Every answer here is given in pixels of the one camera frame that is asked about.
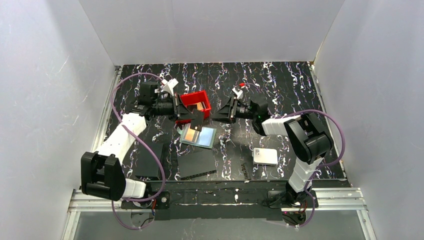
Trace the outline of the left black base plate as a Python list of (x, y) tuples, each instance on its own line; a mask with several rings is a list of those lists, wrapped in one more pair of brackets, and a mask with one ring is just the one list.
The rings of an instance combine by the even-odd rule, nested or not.
[(170, 207), (171, 194), (169, 191), (161, 192), (154, 200), (146, 202), (122, 201), (121, 208), (125, 210), (166, 210)]

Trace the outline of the mint green card holder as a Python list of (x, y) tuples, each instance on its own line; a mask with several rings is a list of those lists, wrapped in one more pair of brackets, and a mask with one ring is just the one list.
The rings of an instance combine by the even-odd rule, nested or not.
[(217, 130), (211, 127), (203, 127), (201, 130), (190, 128), (190, 124), (178, 125), (177, 132), (180, 134), (179, 141), (182, 144), (211, 149), (214, 145)]

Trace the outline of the black flat plate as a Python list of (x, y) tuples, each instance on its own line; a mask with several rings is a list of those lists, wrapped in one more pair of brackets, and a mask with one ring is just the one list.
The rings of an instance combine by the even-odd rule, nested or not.
[(190, 180), (214, 174), (217, 167), (214, 154), (211, 149), (192, 152), (177, 158), (180, 180)]

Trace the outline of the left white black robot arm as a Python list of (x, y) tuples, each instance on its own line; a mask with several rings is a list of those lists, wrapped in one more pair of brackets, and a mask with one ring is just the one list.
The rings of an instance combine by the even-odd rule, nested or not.
[(144, 82), (139, 95), (128, 111), (119, 118), (119, 125), (93, 152), (81, 157), (81, 191), (85, 195), (106, 200), (146, 202), (146, 183), (124, 175), (123, 160), (148, 122), (157, 116), (172, 121), (194, 120), (196, 116), (184, 106), (181, 95), (174, 92), (178, 81)]

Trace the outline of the orange card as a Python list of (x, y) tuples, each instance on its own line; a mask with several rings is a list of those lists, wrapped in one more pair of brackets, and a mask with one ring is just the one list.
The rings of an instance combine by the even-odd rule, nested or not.
[(198, 130), (191, 129), (190, 127), (186, 129), (186, 133), (183, 137), (185, 141), (196, 143), (199, 138), (200, 132)]

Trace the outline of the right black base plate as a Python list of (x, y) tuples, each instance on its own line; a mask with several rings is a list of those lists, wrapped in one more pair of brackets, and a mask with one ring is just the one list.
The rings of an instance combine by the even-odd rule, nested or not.
[(313, 204), (319, 207), (316, 192), (311, 190), (310, 194), (300, 192), (291, 194), (283, 190), (270, 190), (266, 193), (266, 197), (262, 200), (261, 205), (271, 209), (294, 209), (294, 211), (304, 211), (312, 208)]

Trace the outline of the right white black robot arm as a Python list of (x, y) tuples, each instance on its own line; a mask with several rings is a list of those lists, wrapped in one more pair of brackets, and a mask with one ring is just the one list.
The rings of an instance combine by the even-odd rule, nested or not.
[(244, 103), (236, 97), (216, 113), (213, 121), (233, 124), (237, 118), (251, 120), (254, 131), (261, 136), (287, 136), (296, 155), (293, 172), (285, 185), (285, 192), (276, 198), (277, 202), (293, 205), (301, 203), (312, 187), (313, 176), (325, 156), (331, 152), (334, 140), (320, 122), (314, 111), (293, 113), (273, 118), (264, 97), (252, 98)]

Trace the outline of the black rectangular block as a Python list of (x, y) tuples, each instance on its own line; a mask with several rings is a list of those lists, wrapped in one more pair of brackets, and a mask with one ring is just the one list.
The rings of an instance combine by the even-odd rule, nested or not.
[[(160, 163), (162, 163), (162, 153), (164, 145), (162, 143), (148, 142), (147, 145), (155, 153)], [(157, 181), (161, 178), (160, 168), (151, 153), (141, 144), (137, 146), (135, 167), (133, 173), (138, 179)]]

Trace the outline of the red plastic bin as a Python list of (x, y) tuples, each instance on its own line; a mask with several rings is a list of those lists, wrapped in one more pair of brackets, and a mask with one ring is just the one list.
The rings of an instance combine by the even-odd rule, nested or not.
[(212, 109), (206, 91), (201, 90), (193, 93), (177, 94), (177, 96), (179, 97), (179, 101), (190, 113), (193, 114), (195, 110), (202, 113), (202, 120), (200, 120), (199, 114), (197, 114), (197, 116), (194, 117), (194, 123), (192, 123), (192, 128), (195, 129), (195, 126), (197, 126), (199, 130), (203, 127), (204, 121), (210, 116)]

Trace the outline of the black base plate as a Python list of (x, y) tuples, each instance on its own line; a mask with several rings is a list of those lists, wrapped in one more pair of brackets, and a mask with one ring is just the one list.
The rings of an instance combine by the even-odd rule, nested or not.
[(122, 201), (121, 208), (125, 210), (166, 210), (170, 207), (171, 194), (169, 191), (161, 192), (154, 200), (146, 202)]
[(261, 205), (271, 209), (294, 209), (294, 211), (304, 211), (312, 208), (313, 204), (319, 207), (316, 192), (311, 190), (310, 194), (300, 192), (291, 194), (283, 190), (270, 190), (266, 193), (266, 197), (262, 200)]

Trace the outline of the small black comb strip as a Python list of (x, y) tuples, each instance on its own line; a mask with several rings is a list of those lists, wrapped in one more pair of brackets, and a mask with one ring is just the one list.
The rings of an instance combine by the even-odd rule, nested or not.
[(251, 180), (250, 173), (249, 173), (245, 163), (241, 164), (241, 172), (243, 174), (243, 178), (244, 178), (245, 182), (248, 182), (248, 181)]

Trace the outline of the white flat box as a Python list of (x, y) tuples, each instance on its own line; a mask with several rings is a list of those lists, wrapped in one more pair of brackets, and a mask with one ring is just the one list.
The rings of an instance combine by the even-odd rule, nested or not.
[(252, 152), (253, 163), (256, 165), (276, 166), (278, 164), (278, 151), (272, 148), (257, 148)]

